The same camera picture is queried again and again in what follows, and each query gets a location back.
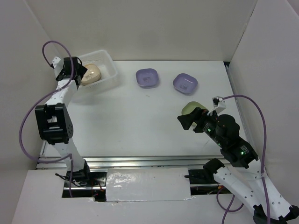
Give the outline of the cream panda plate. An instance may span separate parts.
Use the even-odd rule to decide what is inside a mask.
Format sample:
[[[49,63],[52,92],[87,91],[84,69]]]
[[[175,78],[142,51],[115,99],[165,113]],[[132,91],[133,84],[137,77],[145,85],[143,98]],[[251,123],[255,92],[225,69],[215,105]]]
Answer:
[[[101,71],[96,65],[87,64],[85,67],[87,71],[81,79],[81,85],[89,85],[101,79]]]

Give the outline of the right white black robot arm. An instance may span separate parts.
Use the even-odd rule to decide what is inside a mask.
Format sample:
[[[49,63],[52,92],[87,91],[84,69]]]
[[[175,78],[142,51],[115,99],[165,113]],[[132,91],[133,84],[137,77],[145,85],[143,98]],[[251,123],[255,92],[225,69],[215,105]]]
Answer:
[[[195,108],[191,113],[178,116],[184,130],[193,123],[195,133],[206,133],[220,148],[221,154],[248,182],[245,185],[218,159],[206,163],[204,179],[218,182],[234,194],[252,213],[256,224],[285,224],[299,216],[298,206],[288,203],[266,173],[261,172],[261,161],[253,147],[239,135],[240,127],[227,114],[209,114]]]

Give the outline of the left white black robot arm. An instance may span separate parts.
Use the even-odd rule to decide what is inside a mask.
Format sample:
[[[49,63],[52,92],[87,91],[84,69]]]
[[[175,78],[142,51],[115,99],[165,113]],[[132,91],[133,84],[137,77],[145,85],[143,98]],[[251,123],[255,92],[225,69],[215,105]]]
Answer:
[[[45,104],[35,107],[38,131],[41,139],[52,145],[64,158],[67,167],[64,179],[75,186],[87,186],[92,182],[92,174],[72,139],[74,126],[67,111],[87,68],[78,57],[65,57],[63,60],[56,57],[53,63],[57,88]]]

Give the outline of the white perforated plastic bin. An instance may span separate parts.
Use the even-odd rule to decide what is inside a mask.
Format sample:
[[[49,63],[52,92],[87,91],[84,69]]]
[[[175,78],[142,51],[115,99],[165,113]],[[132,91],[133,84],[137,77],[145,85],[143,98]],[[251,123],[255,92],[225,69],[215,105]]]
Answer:
[[[114,61],[106,50],[97,50],[79,56],[84,66],[93,64],[100,70],[101,79],[85,86],[80,86],[72,97],[72,102],[85,104],[93,96],[111,90],[119,85],[119,72]]]

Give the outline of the green panda plate right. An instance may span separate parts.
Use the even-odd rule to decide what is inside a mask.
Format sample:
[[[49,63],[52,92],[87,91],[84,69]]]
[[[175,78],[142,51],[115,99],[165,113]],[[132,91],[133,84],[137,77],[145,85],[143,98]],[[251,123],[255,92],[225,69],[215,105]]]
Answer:
[[[204,107],[202,104],[196,102],[196,101],[191,101],[186,104],[186,106],[182,109],[181,114],[186,115],[191,113],[195,108],[199,107],[200,109],[207,110],[206,107]]]

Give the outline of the purple panda plate right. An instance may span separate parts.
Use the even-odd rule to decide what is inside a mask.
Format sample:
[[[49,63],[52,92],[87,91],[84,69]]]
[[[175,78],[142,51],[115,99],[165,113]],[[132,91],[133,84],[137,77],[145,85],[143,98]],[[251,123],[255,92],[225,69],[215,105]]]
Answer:
[[[172,84],[175,90],[185,95],[189,95],[192,94],[197,88],[198,81],[196,78],[186,73],[180,73],[175,77]]]

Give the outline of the purple panda plate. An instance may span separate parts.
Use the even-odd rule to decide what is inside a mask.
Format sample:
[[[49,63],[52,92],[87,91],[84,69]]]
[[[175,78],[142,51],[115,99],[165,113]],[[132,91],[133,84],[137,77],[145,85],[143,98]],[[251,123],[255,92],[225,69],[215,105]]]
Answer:
[[[138,70],[135,76],[138,85],[142,88],[154,87],[159,83],[158,72],[153,68]]]
[[[185,95],[189,95],[192,94],[197,88],[198,81],[196,78],[186,73],[180,73],[175,77],[172,84],[175,90]]]

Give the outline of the purple panda plate left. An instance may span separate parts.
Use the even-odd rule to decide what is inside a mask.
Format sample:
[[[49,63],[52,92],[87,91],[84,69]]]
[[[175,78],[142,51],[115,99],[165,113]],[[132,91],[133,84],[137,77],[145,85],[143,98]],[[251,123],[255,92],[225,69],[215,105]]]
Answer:
[[[138,85],[142,88],[154,87],[159,83],[158,72],[153,68],[138,70],[135,76]]]

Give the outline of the white foil covered panel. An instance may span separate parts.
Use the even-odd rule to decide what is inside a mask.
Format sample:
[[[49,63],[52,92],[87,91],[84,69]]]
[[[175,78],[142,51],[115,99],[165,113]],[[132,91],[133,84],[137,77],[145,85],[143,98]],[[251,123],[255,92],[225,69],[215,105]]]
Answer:
[[[110,169],[108,202],[183,201],[191,198],[187,168]]]

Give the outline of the aluminium rail frame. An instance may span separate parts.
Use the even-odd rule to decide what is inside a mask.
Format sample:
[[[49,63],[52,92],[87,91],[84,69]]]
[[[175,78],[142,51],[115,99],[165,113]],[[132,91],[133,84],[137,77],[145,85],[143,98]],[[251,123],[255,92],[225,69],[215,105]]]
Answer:
[[[187,103],[208,109],[212,98],[232,94],[222,61],[115,61],[119,85],[93,96],[85,104],[70,102],[73,141],[91,171],[104,168],[198,168],[212,158],[224,160],[206,135],[185,131],[177,117]],[[159,83],[142,88],[136,72],[153,68]],[[173,80],[186,73],[198,81],[185,95]]]

